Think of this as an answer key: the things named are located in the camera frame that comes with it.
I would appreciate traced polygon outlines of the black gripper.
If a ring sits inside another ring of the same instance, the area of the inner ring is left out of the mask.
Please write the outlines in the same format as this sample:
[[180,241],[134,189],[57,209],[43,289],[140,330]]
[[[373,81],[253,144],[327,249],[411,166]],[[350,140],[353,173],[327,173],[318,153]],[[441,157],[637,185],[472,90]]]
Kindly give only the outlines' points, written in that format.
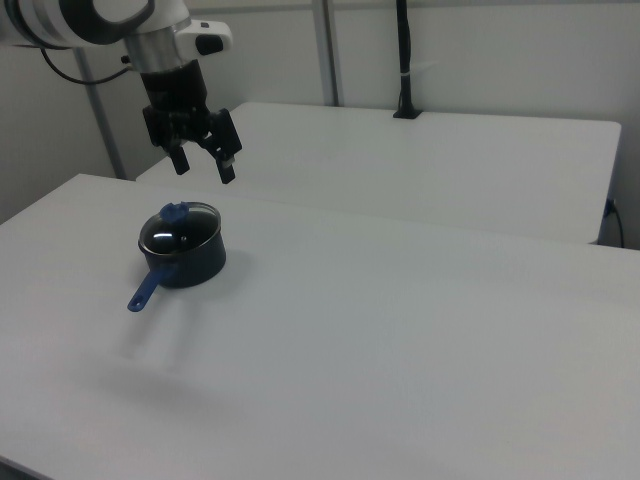
[[235,178],[235,154],[242,143],[231,118],[223,108],[207,106],[207,88],[198,61],[183,67],[141,76],[150,105],[143,109],[153,145],[169,155],[177,175],[189,171],[182,144],[194,142],[213,148],[220,180],[224,185]]

